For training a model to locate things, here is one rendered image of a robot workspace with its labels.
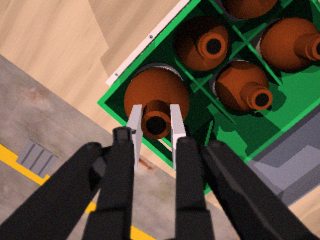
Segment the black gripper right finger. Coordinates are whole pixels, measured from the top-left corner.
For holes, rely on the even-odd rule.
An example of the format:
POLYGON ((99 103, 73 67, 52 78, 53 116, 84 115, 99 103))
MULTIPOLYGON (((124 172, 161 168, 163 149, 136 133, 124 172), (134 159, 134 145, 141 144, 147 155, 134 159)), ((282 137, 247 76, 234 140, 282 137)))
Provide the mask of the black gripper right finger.
POLYGON ((197 144, 179 104, 170 104, 170 117, 175 240, 215 240, 202 175, 240 240, 320 240, 225 142, 197 144))

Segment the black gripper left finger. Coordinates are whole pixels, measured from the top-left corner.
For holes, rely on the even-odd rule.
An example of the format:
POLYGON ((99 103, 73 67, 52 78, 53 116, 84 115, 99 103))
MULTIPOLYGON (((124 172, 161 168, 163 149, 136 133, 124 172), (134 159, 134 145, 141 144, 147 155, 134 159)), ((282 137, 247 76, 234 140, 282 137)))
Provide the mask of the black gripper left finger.
POLYGON ((0 240, 67 240, 99 189, 81 240, 131 239, 142 115, 142 105, 133 105, 127 125, 112 130, 111 146, 80 147, 0 225, 0 240))

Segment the green bottle crate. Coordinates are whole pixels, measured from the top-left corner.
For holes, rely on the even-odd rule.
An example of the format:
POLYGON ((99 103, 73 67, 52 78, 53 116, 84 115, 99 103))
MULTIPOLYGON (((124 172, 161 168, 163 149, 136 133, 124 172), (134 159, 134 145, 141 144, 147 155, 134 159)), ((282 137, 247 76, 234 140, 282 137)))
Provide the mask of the green bottle crate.
POLYGON ((120 75, 97 104, 122 126, 126 126, 129 119, 124 109, 124 95, 131 79, 146 63, 166 62, 179 72, 188 90, 190 107, 183 124, 190 127, 196 143, 207 146, 207 142, 212 140, 223 141, 247 163, 320 104, 320 60, 312 61, 299 70, 282 71, 269 67, 249 43, 270 21, 285 17, 305 18, 320 33, 318 0, 278 0, 264 15, 242 21, 230 21, 214 0, 192 0, 120 75), (173 35, 178 26, 200 15, 220 20, 230 38, 225 59, 217 67, 207 71, 196 71, 185 66, 172 46, 173 35), (254 63, 264 70, 273 96, 268 108, 236 112, 227 108, 209 89, 207 81, 233 56, 254 63))

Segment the dark grey rectangular tray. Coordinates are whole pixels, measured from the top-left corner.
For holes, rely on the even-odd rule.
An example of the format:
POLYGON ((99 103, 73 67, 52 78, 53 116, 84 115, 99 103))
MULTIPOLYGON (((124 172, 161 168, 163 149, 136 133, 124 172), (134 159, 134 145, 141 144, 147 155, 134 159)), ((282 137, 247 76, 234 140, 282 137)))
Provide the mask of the dark grey rectangular tray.
POLYGON ((287 207, 320 185, 320 104, 246 163, 287 207))

